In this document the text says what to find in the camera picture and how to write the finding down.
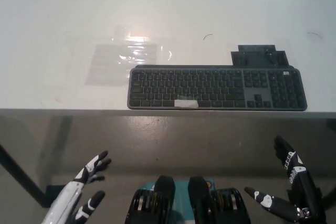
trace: floor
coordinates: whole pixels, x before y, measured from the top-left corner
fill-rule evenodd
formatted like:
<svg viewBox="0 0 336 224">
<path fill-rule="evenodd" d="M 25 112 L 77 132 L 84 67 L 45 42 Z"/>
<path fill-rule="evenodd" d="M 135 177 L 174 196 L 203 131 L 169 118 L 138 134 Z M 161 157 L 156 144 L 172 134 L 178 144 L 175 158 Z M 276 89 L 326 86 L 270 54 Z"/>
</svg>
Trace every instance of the floor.
<svg viewBox="0 0 336 224">
<path fill-rule="evenodd" d="M 289 182 L 272 147 L 277 134 L 298 151 L 324 195 L 335 189 L 336 132 L 324 120 L 0 117 L 0 143 L 41 188 L 66 184 L 93 156 L 109 151 L 106 181 L 83 192 L 82 201 L 99 189 L 106 192 L 88 223 L 124 223 L 135 190 L 161 174 L 212 177 L 216 188 L 240 190 L 252 223 L 286 223 L 244 192 L 251 186 L 286 198 Z M 0 185 L 0 223 L 41 223 L 47 210 L 2 167 Z M 336 223 L 336 207 L 327 216 Z"/>
</svg>

